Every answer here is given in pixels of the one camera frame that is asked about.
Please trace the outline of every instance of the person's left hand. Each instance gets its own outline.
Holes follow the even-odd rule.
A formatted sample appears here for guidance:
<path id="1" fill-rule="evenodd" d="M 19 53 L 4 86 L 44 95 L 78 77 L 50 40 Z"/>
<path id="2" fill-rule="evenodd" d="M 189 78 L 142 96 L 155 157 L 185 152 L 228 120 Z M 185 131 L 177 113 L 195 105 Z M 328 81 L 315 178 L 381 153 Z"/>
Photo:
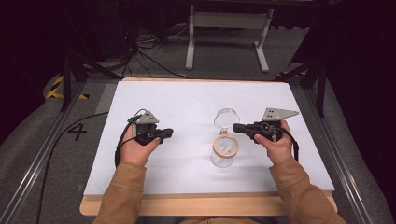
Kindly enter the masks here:
<path id="1" fill-rule="evenodd" d="M 132 138 L 132 136 L 133 133 L 132 133 L 132 125 L 131 125 L 126 131 L 122 139 L 122 142 L 128 141 L 129 139 Z M 149 155 L 160 144 L 160 141 L 161 141 L 160 138 L 156 138 L 145 146 L 140 145 L 134 139 L 125 142 L 120 149 L 121 151 L 120 159 L 122 161 L 128 161 L 134 164 L 145 166 L 149 160 Z"/>

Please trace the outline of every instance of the white tabletop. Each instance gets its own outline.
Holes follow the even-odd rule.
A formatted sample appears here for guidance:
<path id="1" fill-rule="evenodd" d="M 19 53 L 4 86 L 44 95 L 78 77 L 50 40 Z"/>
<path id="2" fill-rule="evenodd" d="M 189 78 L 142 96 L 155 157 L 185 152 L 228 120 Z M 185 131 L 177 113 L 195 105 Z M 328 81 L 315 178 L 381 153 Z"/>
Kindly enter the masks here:
<path id="1" fill-rule="evenodd" d="M 219 135 L 213 121 L 219 110 L 232 108 L 240 123 L 261 121 L 265 108 L 299 111 L 285 83 L 213 81 L 122 81 L 119 82 L 97 154 L 86 196 L 103 195 L 115 171 L 114 152 L 127 119 L 139 109 L 160 120 L 158 128 L 174 134 L 151 154 L 147 164 L 145 194 L 274 192 L 268 171 L 272 165 L 266 151 L 246 135 L 229 133 L 239 142 L 239 152 L 228 168 L 213 165 L 210 154 Z M 300 146 L 300 164 L 311 182 L 322 190 L 334 186 L 300 114 L 287 119 Z"/>

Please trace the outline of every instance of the transparent jar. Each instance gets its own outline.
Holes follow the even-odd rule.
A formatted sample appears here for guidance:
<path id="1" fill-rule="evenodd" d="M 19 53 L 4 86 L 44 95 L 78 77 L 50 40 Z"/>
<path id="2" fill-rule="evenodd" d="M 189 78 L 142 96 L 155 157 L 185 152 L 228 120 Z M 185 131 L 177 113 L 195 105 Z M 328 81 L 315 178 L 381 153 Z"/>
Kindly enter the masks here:
<path id="1" fill-rule="evenodd" d="M 227 131 L 234 123 L 239 122 L 239 116 L 233 109 L 221 109 L 216 118 L 215 125 L 220 128 L 220 135 L 213 141 L 213 152 L 210 155 L 210 160 L 213 164 L 225 168 L 233 164 L 233 157 L 239 149 L 239 144 L 236 139 L 227 134 Z"/>

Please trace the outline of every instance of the brown sleeve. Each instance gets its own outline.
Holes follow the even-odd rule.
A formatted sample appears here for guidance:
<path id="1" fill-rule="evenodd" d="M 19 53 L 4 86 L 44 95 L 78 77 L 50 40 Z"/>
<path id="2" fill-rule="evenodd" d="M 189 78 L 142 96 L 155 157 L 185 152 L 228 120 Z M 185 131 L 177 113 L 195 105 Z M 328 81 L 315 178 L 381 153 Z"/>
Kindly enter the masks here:
<path id="1" fill-rule="evenodd" d="M 335 212 L 323 191 L 311 185 L 303 166 L 290 158 L 270 168 L 290 223 L 346 223 Z"/>
<path id="2" fill-rule="evenodd" d="M 145 167 L 120 161 L 93 223 L 134 223 L 142 206 L 145 175 Z"/>

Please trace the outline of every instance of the person's right arm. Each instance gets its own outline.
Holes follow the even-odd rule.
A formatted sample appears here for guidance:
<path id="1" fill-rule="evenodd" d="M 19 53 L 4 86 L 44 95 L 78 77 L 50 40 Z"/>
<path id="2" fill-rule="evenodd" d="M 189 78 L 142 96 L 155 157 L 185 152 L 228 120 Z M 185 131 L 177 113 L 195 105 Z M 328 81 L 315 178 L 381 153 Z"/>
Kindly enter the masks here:
<path id="1" fill-rule="evenodd" d="M 281 125 L 289 131 L 285 120 L 281 120 Z M 292 143 L 286 134 L 276 143 L 259 134 L 254 138 L 267 149 L 274 164 L 270 172 L 279 196 L 286 205 L 290 223 L 346 223 L 335 212 L 323 191 L 310 184 L 303 166 L 291 156 Z"/>

